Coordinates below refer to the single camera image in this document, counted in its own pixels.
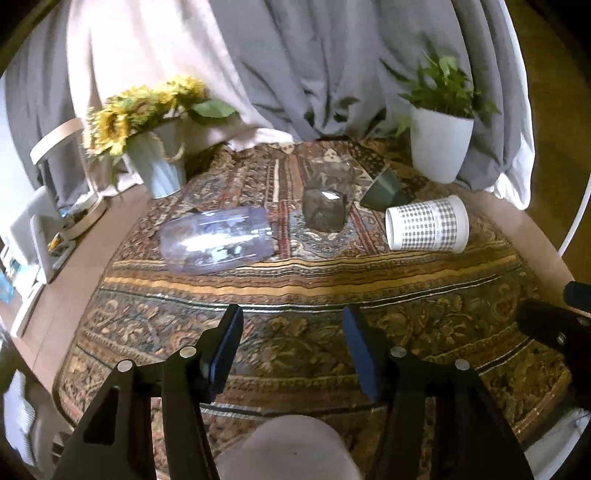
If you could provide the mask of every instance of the blue bottle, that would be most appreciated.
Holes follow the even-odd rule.
[[[14,294],[14,287],[8,281],[4,273],[0,271],[0,300],[9,303]]]

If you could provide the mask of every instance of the metal screw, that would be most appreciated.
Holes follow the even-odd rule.
[[[181,348],[180,356],[183,358],[191,358],[197,353],[197,349],[194,346],[185,346]]]
[[[462,370],[463,372],[470,370],[470,362],[463,358],[458,358],[454,364],[458,370]]]
[[[390,349],[390,355],[395,358],[404,358],[406,356],[406,349],[402,346],[393,346]]]
[[[120,372],[128,372],[133,366],[134,365],[131,360],[122,360],[117,364],[117,370]]]

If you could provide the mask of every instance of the black clamp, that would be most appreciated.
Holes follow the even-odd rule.
[[[80,420],[54,480],[155,480],[150,399],[162,397],[170,476],[218,479],[200,403],[226,384],[243,329],[242,309],[230,305],[219,325],[166,361],[113,369]]]
[[[388,403],[388,420],[369,480],[418,477],[425,400],[436,398],[432,479],[533,479],[511,427],[468,361],[437,365],[391,346],[356,306],[343,330],[365,394]]]

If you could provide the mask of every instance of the white cup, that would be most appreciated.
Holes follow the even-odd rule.
[[[386,210],[386,237],[392,250],[463,252],[470,224],[457,195]]]

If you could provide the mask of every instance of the rope handle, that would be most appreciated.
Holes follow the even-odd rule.
[[[148,133],[150,134],[150,138],[158,144],[158,147],[160,148],[160,156],[164,160],[166,160],[168,163],[175,163],[175,162],[179,161],[181,158],[183,158],[185,144],[184,144],[184,140],[182,137],[181,137],[181,146],[179,147],[177,154],[174,157],[169,157],[166,154],[166,150],[164,149],[164,143],[162,142],[162,139],[160,138],[160,136],[155,132],[150,131]]]

